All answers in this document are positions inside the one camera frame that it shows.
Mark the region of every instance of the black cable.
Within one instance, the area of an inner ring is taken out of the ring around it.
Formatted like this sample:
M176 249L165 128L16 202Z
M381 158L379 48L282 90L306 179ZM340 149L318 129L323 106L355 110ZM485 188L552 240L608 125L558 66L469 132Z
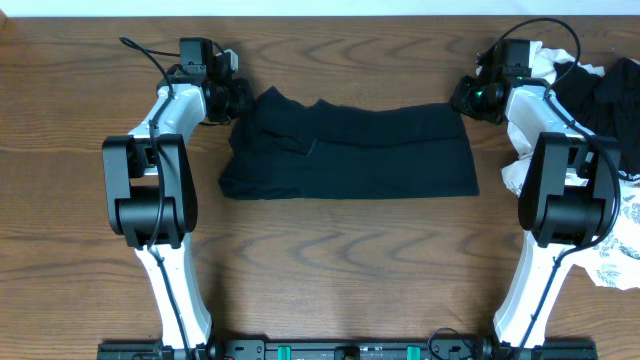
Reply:
M182 69L182 65L181 64L173 64L173 65L169 66L169 69L167 70L167 75L173 75L178 70L184 71Z
M500 40L502 40L505 37L507 37L510 33L515 31L516 29L518 29L518 28L520 28L522 26L525 26L527 24L535 23L535 22L552 22L552 23L556 23L556 24L564 27L571 34L571 36L573 37L573 40L575 41L575 44L576 44L576 58L573 61L573 63L571 64L571 66L569 67L569 69L564 74L562 74L560 77L558 77L556 79L554 84L557 84L562 79L564 79L564 77L567 76L567 74L569 74L577 66L578 62L580 61L580 54L581 54L580 40L578 39L578 35L564 21L561 21L561 20L558 20L558 19L554 19L554 18L535 18L535 19L530 19L530 20L524 21L524 22L512 27L506 33L504 33L500 37L500 39L498 39L496 44ZM553 284L553 280L555 279L556 274L558 273L558 269L560 269L560 266L562 264L562 260L564 260L564 258L566 258L567 256L569 256L571 254L574 254L574 253L580 252L582 250L586 250L586 249L592 248L592 247L600 244L602 241L604 241L609 236L609 234L611 233L611 230L613 229L613 226L616 223L616 220L618 219L618 213L620 212L620 182L618 181L618 171L616 170L616 166L613 163L613 160L611 159L611 156L606 152L606 150L604 149L602 144L600 144L600 142L596 138L594 138L593 136L587 134L587 132L585 132L584 130L580 129L578 126L576 126L576 121L575 120L569 120L560 111L560 109L558 109L558 107L551 100L551 88L552 88L552 86L553 85L548 85L546 87L546 89L545 89L544 96L543 96L545 103L553 110L553 112L556 113L556 115L558 115L558 117L567 125L568 128L572 129L573 131L577 132L582 137L584 137L585 140L587 140L589 142L589 144L596 149L596 151L598 152L599 156L604 159L604 161L607 164L607 167L608 167L608 169L609 169L609 171L611 173L611 179L613 181L614 204L613 204L613 209L612 209L611 221L609 221L609 223L606 225L606 230L604 231L604 233L602 235L600 235L599 237L596 238L596 240L590 242L587 245L576 246L576 247L574 247L572 249L569 249L569 250L561 253L554 260L553 269L551 271L551 274L549 275L549 280L547 280L547 284L546 284L546 286L544 288L544 291L542 292L542 296L540 297L540 302L538 303L536 311L531 315L531 322L529 323L529 326L527 327L527 330L526 330L526 332L524 334L524 337L522 338L522 341L520 342L520 345L518 346L518 349L515 351L515 353L513 353L513 356L511 356L511 358L514 359L514 360L517 360L520 357L520 354L522 353L522 351L524 350L524 346L527 343L527 340L529 339L529 336L531 335L531 332L533 331L533 327L535 326L535 323L538 320L538 316L540 315L540 312L542 312L542 308L543 308L544 303L545 303L545 301L547 299L547 296L549 295L549 291L551 290L551 285Z
M164 78L164 81L167 83L167 86L169 86L169 97L172 98L174 95L173 92L173 84L171 84L171 81L169 81L169 76L167 75L167 72L164 71L164 68L162 67L162 65L160 65L160 63L158 62L158 60L156 60L153 55L151 55L151 51L143 48L142 46L138 45L135 41L129 39L126 36L120 36L120 42L123 43L124 45L126 45L127 47L130 47L132 49L138 50L141 53L144 54L144 56L146 56L149 60L151 60L151 62L158 68L158 70L160 70L160 72L162 73L162 77Z
M218 49L218 51L220 51L220 55L222 55L222 60L224 61L224 65L227 68L227 71L226 71L226 73L224 75L227 76L227 74L229 72L231 72L231 64L229 64L229 62L227 61L227 57L224 55L224 50L222 49L222 46L220 46L220 44L218 44L215 41L212 41L212 43L213 43L213 46L215 46L216 49Z
M126 36L121 36L120 37L120 42L122 42L125 46L130 47L132 49L135 49L135 50L140 50L141 49L140 45L136 44L134 41L132 41L131 39L129 39ZM151 49L144 49L144 50L146 52L148 52L149 54L156 54L156 55L161 55L161 56L180 57L180 54L176 54L176 53L168 53L168 52L164 52L164 51L157 51L157 50L151 50Z
M431 334L431 336L429 336L429 340L427 340L427 350L429 351L429 353L431 354L432 357L436 358L437 360L446 360L443 359L440 355L438 355L436 352L433 351L433 348L431 347L431 343L433 341L433 338L438 335L439 332L441 331L451 331L452 333L456 334L456 336L458 336L458 339L460 339L460 341L464 344L464 346L467 347L467 349L469 349L469 351L471 352L471 356L469 356L467 359L473 359L473 355L474 355L474 347L473 345L469 345L469 343L467 343L467 341L462 337L462 335L460 335L460 333L458 333L457 331L455 331L452 328L439 328L438 330L434 331L433 334Z
M176 317L176 322L178 323L178 329L180 330L180 337L182 338L182 344L184 346L184 351L187 359L193 359L191 354L191 349L189 348L189 343L187 342L186 331L184 329L184 324L182 323L182 316L180 315L180 311L176 304L175 296L173 294L173 289L171 289L171 283L169 282L169 276L167 275L167 270L164 266L164 258L160 256L159 253L152 250L152 247L155 245L158 235L160 233L160 225L162 223L162 217L164 215L164 203L165 203L165 184L164 184L164 172L162 169L162 159L160 158L160 151L158 149L157 139L155 137L155 131L158 128L158 121L160 120L160 115L167 108L169 103L173 100L174 91L173 84L169 81L169 77L164 70L164 68L158 63L158 61L151 55L151 51L143 48L138 45L135 41L127 38L126 36L120 37L120 42L125 44L126 46L139 50L142 52L149 60L151 60L158 70L162 73L167 86L169 87L169 93L167 96L167 100L165 100L156 113L153 115L153 118L149 120L149 141L151 142L151 150L153 152L153 157L156 162L156 168L158 170L158 193L159 193L159 204L158 204L158 214L156 216L156 223L153 228L153 232L151 233L151 237L147 242L147 251L153 258L156 260L156 264L160 268L160 272L162 273L162 280L164 282L165 290L167 291L167 296L169 297L169 303L171 304L171 308L173 309L173 314Z
M198 125L201 125L201 126L218 126L218 125L229 125L229 124L231 124L231 118L229 117L229 115L225 115L225 120L219 123L211 123L211 122L204 122L204 121L201 121L198 123Z

